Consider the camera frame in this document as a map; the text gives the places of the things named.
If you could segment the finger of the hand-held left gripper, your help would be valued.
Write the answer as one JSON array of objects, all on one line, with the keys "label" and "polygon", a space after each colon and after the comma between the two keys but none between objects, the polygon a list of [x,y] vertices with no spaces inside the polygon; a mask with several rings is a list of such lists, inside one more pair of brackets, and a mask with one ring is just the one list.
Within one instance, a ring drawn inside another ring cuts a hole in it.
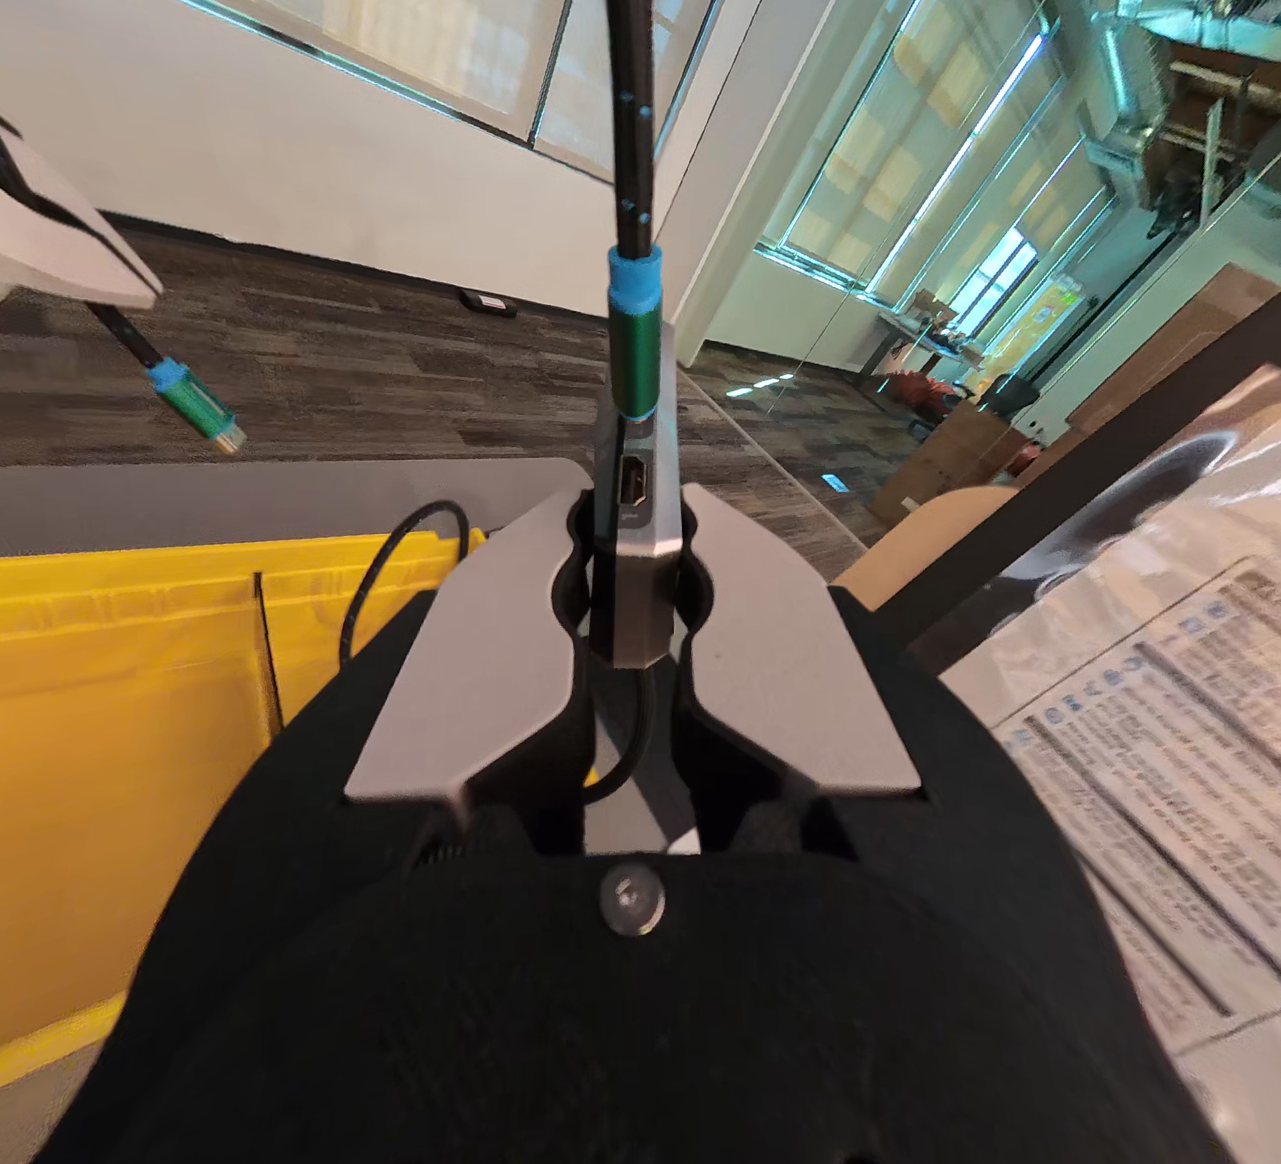
[{"label": "finger of the hand-held left gripper", "polygon": [[160,278],[109,226],[68,224],[1,194],[1,288],[120,309],[151,308]]},{"label": "finger of the hand-held left gripper", "polygon": [[56,169],[6,117],[1,117],[1,190],[33,214],[68,228],[108,228],[69,178]]}]

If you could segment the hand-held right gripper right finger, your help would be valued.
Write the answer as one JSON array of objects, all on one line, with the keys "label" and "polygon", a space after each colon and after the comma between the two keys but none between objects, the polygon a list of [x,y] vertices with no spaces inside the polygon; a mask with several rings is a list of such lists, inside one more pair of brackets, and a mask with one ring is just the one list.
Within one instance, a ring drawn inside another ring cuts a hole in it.
[{"label": "hand-held right gripper right finger", "polygon": [[682,488],[686,624],[672,758],[702,852],[760,803],[920,796],[920,771],[823,576],[707,488]]}]

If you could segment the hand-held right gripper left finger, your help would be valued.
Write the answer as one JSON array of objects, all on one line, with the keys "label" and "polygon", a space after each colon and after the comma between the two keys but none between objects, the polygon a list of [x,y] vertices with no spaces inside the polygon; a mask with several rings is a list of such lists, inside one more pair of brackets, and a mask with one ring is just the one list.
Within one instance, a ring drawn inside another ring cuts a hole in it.
[{"label": "hand-held right gripper left finger", "polygon": [[508,807],[539,851],[582,851],[590,508],[588,489],[552,493],[437,587],[344,786],[351,803],[431,803],[460,827]]}]

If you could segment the dark grey USB hub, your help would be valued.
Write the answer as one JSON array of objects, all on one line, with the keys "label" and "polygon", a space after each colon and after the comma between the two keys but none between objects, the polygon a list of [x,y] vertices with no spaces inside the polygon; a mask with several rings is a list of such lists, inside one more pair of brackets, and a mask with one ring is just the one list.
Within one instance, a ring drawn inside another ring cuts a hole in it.
[{"label": "dark grey USB hub", "polygon": [[683,528],[670,324],[659,340],[654,412],[623,420],[612,396],[603,397],[590,509],[579,513],[588,592],[579,627],[584,663],[594,652],[615,668],[648,668],[664,655],[674,628]]}]

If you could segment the yellow plastic bin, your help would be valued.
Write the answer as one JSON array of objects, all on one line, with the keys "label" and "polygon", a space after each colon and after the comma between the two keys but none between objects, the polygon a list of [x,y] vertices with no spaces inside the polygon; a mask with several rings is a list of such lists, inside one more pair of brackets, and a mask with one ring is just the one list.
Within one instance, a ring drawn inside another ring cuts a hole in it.
[{"label": "yellow plastic bin", "polygon": [[164,904],[284,723],[339,667],[372,533],[4,557],[2,1086],[101,1041]]}]

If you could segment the black bin divider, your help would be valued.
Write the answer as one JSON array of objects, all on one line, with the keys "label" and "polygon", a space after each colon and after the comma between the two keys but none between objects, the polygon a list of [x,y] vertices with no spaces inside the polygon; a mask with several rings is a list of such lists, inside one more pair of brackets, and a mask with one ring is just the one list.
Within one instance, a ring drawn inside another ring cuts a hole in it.
[{"label": "black bin divider", "polygon": [[260,568],[252,571],[251,588],[257,615],[256,633],[264,679],[267,735],[268,740],[275,740],[284,728],[284,716],[280,700],[280,681],[276,668],[276,656],[271,639],[271,625],[264,592],[264,572]]}]

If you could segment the cardboard box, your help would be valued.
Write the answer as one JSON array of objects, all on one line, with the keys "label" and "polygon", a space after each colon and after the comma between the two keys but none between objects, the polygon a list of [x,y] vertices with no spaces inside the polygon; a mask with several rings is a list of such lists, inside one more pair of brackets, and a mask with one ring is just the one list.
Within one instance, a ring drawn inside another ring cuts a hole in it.
[{"label": "cardboard box", "polygon": [[888,528],[947,492],[991,483],[1027,441],[1009,418],[963,398],[878,488],[868,512]]}]

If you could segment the instruction sheet on stand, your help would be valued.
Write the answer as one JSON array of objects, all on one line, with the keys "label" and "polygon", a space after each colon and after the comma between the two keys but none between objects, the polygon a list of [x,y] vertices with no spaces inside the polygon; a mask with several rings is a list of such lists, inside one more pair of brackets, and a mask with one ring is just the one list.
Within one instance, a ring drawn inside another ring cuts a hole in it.
[{"label": "instruction sheet on stand", "polygon": [[1042,469],[958,544],[985,581],[948,607],[914,584],[875,612],[872,655],[920,774],[911,799],[812,808],[807,830],[868,874],[862,1004],[832,1161],[1278,1161],[1278,1029],[1185,1053],[1158,1034],[1067,836],[943,680],[1017,595],[998,580],[1266,364],[1278,297]]}]

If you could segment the black office chair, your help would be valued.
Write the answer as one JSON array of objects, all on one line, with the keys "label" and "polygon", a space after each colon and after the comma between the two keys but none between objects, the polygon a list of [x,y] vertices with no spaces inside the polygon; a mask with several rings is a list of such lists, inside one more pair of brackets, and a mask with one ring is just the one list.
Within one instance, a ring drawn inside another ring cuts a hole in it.
[{"label": "black office chair", "polygon": [[1041,388],[1031,378],[1017,370],[1002,372],[977,396],[973,402],[977,409],[994,418],[1013,424],[1015,417],[1037,402],[1042,396]]}]

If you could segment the taped instruction sheet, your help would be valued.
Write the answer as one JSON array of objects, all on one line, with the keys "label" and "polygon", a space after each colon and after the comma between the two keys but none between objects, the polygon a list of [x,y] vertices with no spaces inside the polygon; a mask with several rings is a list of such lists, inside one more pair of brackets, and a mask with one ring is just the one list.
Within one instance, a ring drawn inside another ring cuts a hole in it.
[{"label": "taped instruction sheet", "polygon": [[999,577],[942,680],[1066,836],[1163,1043],[1278,1029],[1278,366]]}]

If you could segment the brown cardboard panel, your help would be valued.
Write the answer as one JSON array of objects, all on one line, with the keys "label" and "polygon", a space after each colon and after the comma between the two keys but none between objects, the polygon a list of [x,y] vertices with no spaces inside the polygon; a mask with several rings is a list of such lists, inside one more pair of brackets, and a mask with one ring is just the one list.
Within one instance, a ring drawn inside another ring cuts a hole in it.
[{"label": "brown cardboard panel", "polygon": [[1079,441],[1097,432],[1278,292],[1277,281],[1226,264],[1067,414],[1065,433]]}]

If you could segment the tall window with blinds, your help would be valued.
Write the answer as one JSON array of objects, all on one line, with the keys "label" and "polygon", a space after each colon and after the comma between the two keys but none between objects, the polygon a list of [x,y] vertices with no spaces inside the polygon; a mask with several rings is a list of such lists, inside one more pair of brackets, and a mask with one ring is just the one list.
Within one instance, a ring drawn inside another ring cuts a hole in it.
[{"label": "tall window with blinds", "polygon": [[1089,158],[1053,0],[907,0],[822,162],[760,253],[836,296],[804,360],[856,357],[926,290],[965,325],[1065,256],[1113,204]]}]

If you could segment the silver ceiling ductwork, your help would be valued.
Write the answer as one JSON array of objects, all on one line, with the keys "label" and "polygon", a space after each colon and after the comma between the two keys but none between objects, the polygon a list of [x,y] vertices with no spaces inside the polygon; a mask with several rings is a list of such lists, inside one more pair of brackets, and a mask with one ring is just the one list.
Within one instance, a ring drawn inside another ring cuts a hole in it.
[{"label": "silver ceiling ductwork", "polygon": [[1279,0],[1081,0],[1110,125],[1093,162],[1149,238],[1205,225],[1241,189],[1278,218]]}]

